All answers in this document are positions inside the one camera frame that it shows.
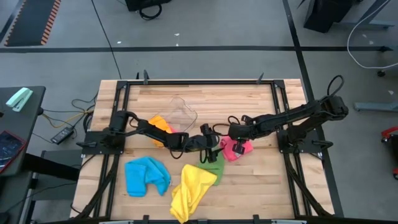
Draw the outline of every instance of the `blue cloth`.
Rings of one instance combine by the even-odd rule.
[[[147,184],[156,185],[158,193],[163,196],[170,185],[171,176],[166,167],[149,156],[127,162],[124,171],[127,193],[132,197],[145,196]]]

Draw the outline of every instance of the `white cable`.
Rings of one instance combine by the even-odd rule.
[[[378,9],[376,9],[374,12],[370,13],[368,16],[366,16],[363,20],[359,21],[355,26],[354,29],[351,31],[351,33],[349,33],[348,36],[348,40],[347,40],[347,51],[349,53],[349,56],[351,56],[354,61],[361,67],[363,68],[368,68],[368,69],[387,69],[387,68],[391,68],[394,67],[396,65],[398,65],[398,63],[392,64],[392,65],[388,65],[388,66],[384,66],[384,67],[367,67],[364,65],[361,65],[355,58],[354,56],[351,54],[351,52],[349,51],[349,40],[351,38],[351,35],[353,34],[354,30],[357,28],[357,26],[359,26],[363,21],[365,21],[366,19],[368,19],[369,17],[371,17],[373,14],[375,14],[378,10],[380,10],[383,6],[385,6],[387,3],[389,3],[390,1],[386,1],[385,3],[383,3],[380,7],[378,7]]]

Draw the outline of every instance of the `table leg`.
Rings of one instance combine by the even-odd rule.
[[[25,154],[24,163],[22,166],[22,168],[25,170],[31,170],[40,174],[52,175],[54,177],[67,180],[79,179],[79,169],[59,164],[48,159],[43,159],[39,156],[34,156],[29,153]]]

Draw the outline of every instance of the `yellow cloth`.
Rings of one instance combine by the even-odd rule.
[[[181,184],[172,192],[172,208],[170,213],[180,223],[189,220],[206,191],[216,182],[217,176],[193,165],[182,168]]]
[[[169,125],[167,124],[166,120],[163,119],[161,116],[156,115],[153,118],[151,118],[148,121],[149,124],[156,126],[156,128],[160,128],[163,131],[166,131],[167,133],[172,133],[172,130],[170,129]],[[152,142],[154,142],[154,144],[157,147],[163,147],[163,143],[161,143],[160,141],[157,140],[152,140]]]

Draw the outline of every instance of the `green cloth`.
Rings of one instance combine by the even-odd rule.
[[[217,155],[217,161],[216,162],[212,162],[209,163],[208,161],[206,161],[204,164],[201,163],[199,161],[197,167],[207,170],[208,172],[211,172],[212,174],[217,175],[217,180],[214,183],[215,186],[217,186],[220,181],[221,178],[223,176],[223,172],[224,172],[224,164],[225,164],[225,160],[224,160],[224,156],[222,152],[219,152]]]

